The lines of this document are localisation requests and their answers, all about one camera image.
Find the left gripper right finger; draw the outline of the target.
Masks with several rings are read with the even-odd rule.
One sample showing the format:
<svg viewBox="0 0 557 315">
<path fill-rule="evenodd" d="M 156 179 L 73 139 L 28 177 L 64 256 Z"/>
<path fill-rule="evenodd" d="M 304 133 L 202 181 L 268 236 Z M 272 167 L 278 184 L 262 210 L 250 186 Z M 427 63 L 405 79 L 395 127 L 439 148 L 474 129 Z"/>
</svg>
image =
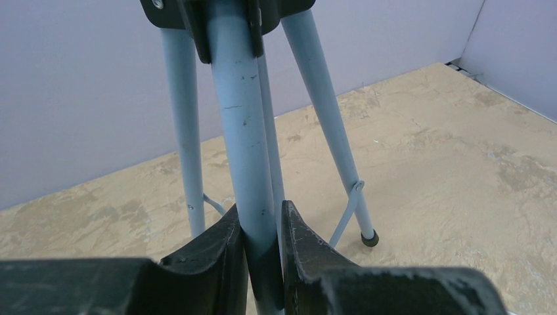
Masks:
<svg viewBox="0 0 557 315">
<path fill-rule="evenodd" d="M 495 286 L 464 267 L 363 267 L 282 203 L 286 314 L 506 314 Z"/>
</svg>

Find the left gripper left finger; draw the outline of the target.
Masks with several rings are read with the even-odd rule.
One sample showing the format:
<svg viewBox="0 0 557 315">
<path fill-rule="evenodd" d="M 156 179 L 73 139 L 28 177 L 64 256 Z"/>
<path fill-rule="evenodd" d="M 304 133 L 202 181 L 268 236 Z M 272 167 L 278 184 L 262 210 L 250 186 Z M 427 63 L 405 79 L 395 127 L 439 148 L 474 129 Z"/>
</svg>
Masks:
<svg viewBox="0 0 557 315">
<path fill-rule="evenodd" d="M 244 314 L 248 268 L 235 207 L 159 262 L 1 261 L 2 314 Z"/>
</svg>

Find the light blue music stand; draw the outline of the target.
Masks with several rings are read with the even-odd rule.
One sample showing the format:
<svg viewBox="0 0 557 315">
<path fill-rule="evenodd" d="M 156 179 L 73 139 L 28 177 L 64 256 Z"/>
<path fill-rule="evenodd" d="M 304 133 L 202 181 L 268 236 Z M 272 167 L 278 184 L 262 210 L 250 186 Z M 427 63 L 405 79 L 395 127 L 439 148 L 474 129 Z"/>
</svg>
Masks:
<svg viewBox="0 0 557 315">
<path fill-rule="evenodd" d="M 263 37 L 282 26 L 348 196 L 330 245 L 351 217 L 374 247 L 372 226 L 345 132 L 312 1 L 143 1 L 161 33 L 189 222 L 205 229 L 196 64 L 210 65 L 259 314 L 283 314 L 281 207 L 285 199 Z"/>
</svg>

